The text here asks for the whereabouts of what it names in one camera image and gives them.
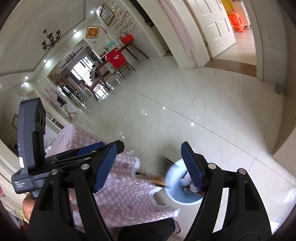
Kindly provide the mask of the left hand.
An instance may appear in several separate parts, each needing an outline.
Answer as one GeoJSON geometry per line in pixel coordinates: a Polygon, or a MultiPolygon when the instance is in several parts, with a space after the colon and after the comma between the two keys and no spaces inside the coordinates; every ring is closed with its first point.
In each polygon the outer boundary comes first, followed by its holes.
{"type": "Polygon", "coordinates": [[[29,223],[30,221],[30,217],[32,215],[35,203],[36,203],[36,199],[33,198],[30,193],[28,193],[23,200],[22,215],[23,215],[24,221],[27,223],[29,223]]]}

